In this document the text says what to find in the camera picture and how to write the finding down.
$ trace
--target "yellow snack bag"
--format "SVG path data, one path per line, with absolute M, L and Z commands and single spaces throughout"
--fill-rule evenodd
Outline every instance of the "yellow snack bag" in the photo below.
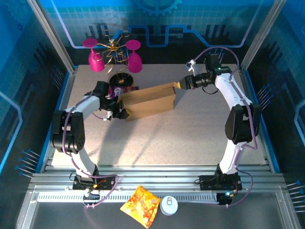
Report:
M 160 198 L 139 185 L 132 197 L 121 207 L 121 211 L 148 229 L 157 214 L 160 201 Z

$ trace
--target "brown cardboard box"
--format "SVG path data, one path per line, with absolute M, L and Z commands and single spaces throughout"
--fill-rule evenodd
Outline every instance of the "brown cardboard box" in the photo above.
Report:
M 172 110 L 176 99 L 174 87 L 177 87 L 177 83 L 167 83 L 120 95 L 118 102 L 121 101 L 123 107 L 131 113 L 126 120 L 131 121 Z

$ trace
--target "white tabletop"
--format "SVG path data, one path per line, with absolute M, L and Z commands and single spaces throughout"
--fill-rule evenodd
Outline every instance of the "white tabletop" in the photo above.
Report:
M 233 70 L 236 65 L 229 64 Z M 121 65 L 114 66 L 120 70 Z M 88 65 L 77 71 L 68 107 L 80 101 L 97 81 L 109 81 L 108 69 L 94 73 Z M 184 64 L 145 64 L 131 75 L 140 89 L 177 82 L 191 73 Z M 242 87 L 240 76 L 236 81 Z M 212 92 L 210 85 L 206 90 Z M 175 108 L 131 122 L 102 121 L 90 115 L 85 120 L 85 149 L 97 165 L 217 165 L 226 148 L 224 125 L 229 107 L 220 92 L 214 95 L 196 90 L 176 89 Z M 105 112 L 96 112 L 104 116 Z M 258 150 L 246 149 L 241 164 L 265 164 L 259 139 Z M 55 151 L 52 165 L 71 166 L 69 157 Z

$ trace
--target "metal grate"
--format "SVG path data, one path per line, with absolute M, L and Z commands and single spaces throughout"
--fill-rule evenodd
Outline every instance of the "metal grate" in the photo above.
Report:
M 159 198 L 164 198 L 165 196 L 173 196 L 176 198 L 178 202 L 187 202 L 187 203 L 205 203 L 205 202 L 216 202 L 216 193 L 194 193 L 194 194 L 188 194 L 188 193 L 183 193 L 183 194 L 157 194 L 157 197 Z M 113 193 L 111 194 L 106 200 L 106 203 L 124 203 L 127 200 L 129 200 L 131 197 L 130 195 L 126 195 L 125 193 Z M 89 198 L 90 200 L 93 201 L 98 201 L 96 200 L 95 196 L 91 196 Z M 53 203 L 79 203 L 83 201 L 83 193 L 81 192 L 41 192 L 39 193 L 38 202 L 53 202 Z

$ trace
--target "pink wine glass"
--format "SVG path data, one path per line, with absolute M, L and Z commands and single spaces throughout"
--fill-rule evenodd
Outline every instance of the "pink wine glass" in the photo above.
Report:
M 105 63 L 101 54 L 93 50 L 97 43 L 98 41 L 95 38 L 88 38 L 82 43 L 83 46 L 91 49 L 91 53 L 89 55 L 89 65 L 91 70 L 94 72 L 100 72 L 105 68 Z
M 137 40 L 129 40 L 126 43 L 126 48 L 132 50 L 132 54 L 128 58 L 128 69 L 131 73 L 139 73 L 142 70 L 142 59 L 135 52 L 141 47 L 141 43 Z

